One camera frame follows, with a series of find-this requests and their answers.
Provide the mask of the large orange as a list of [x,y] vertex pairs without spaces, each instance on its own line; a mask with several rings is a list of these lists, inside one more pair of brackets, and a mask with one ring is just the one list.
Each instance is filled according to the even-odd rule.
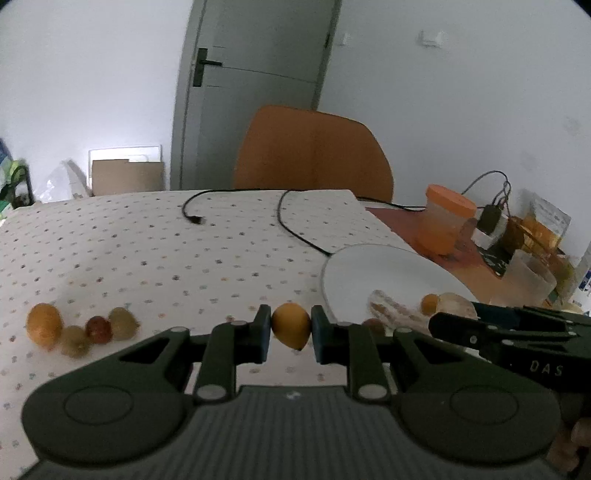
[[303,307],[284,303],[271,315],[271,330],[283,345],[301,351],[311,336],[311,317]]
[[59,341],[63,320],[58,309],[47,303],[35,305],[26,321],[29,339],[39,347],[51,350]]

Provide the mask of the small orange tangerine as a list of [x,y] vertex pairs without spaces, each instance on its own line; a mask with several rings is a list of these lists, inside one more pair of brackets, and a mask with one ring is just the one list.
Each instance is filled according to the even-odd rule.
[[439,296],[437,294],[428,294],[421,301],[421,312],[427,317],[433,316],[438,311]]

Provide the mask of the brown kiwi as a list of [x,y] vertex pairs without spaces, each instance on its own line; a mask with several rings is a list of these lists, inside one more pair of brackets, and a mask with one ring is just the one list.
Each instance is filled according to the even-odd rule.
[[116,341],[133,338],[139,328],[135,317],[123,307],[112,309],[108,314],[108,320],[111,325],[112,338]]
[[70,358],[82,358],[89,353],[91,342],[85,330],[73,325],[63,329],[60,337],[60,352]]

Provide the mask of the white translucent cup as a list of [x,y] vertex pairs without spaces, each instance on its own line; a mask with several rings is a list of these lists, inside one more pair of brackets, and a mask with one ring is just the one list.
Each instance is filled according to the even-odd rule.
[[516,250],[501,279],[500,301],[512,307],[540,307],[556,287],[557,280],[536,256]]

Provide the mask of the white round plate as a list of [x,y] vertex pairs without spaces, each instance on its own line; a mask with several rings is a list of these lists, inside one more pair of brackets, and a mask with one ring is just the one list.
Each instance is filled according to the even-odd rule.
[[322,298],[334,323],[360,324],[371,318],[369,297],[376,290],[413,309],[428,294],[455,293],[470,301],[476,299],[441,266],[398,247],[349,246],[332,254],[322,266]]

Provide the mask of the red table mat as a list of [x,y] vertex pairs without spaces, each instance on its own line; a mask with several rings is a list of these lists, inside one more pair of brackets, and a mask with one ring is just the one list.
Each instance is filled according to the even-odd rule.
[[399,235],[418,254],[438,264],[460,280],[481,303],[489,303],[501,292],[501,278],[482,258],[472,241],[477,221],[469,220],[461,231],[454,250],[448,256],[435,255],[420,242],[421,213],[412,213],[395,208],[367,206],[366,209]]

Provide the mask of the red small apple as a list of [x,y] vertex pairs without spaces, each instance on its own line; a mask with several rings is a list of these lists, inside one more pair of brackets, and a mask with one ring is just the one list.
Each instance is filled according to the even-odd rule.
[[107,344],[113,338],[111,322],[102,316],[94,316],[86,322],[85,334],[92,344]]

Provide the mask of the black power adapter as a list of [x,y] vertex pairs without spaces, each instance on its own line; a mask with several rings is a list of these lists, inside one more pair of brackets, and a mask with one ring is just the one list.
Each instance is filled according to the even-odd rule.
[[503,209],[499,205],[486,205],[477,222],[477,229],[486,235],[491,235],[497,227],[502,217],[502,213]]

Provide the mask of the orange lidded plastic jar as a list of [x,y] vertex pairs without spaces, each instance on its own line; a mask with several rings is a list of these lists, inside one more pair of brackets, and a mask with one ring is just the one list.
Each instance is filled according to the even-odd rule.
[[464,225],[475,216],[477,206],[464,195],[438,184],[428,186],[426,200],[417,241],[431,254],[449,255]]

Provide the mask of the floral white tablecloth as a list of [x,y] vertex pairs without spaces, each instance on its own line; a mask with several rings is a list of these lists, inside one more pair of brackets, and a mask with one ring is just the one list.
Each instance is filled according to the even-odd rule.
[[1,229],[2,477],[35,462],[20,421],[28,395],[84,365],[28,338],[33,306],[54,305],[66,325],[123,307],[138,339],[204,334],[262,304],[320,304],[325,257],[365,243],[403,246],[348,191],[153,192],[16,211]]

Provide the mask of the orange chair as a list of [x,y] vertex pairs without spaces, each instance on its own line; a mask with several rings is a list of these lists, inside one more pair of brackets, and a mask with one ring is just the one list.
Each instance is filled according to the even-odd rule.
[[256,111],[235,162],[235,189],[345,189],[389,202],[390,163],[360,122],[277,105]]

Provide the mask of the cardboard sheet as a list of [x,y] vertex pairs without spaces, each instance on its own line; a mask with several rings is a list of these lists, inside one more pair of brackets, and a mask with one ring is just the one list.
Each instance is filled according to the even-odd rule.
[[130,162],[125,159],[99,160],[92,164],[94,196],[162,191],[161,162]]

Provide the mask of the white board against wall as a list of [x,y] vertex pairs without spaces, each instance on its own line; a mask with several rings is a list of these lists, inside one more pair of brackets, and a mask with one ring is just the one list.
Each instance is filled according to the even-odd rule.
[[92,164],[99,160],[113,159],[125,159],[130,162],[161,162],[163,164],[164,181],[164,163],[161,161],[160,146],[130,146],[91,149],[88,152],[88,185],[90,190],[92,186]]

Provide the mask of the wall light switch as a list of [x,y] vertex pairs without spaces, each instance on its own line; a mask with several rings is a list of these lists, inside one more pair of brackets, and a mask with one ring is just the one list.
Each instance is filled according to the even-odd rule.
[[446,33],[443,30],[422,30],[419,35],[419,42],[426,48],[441,49],[446,41]]

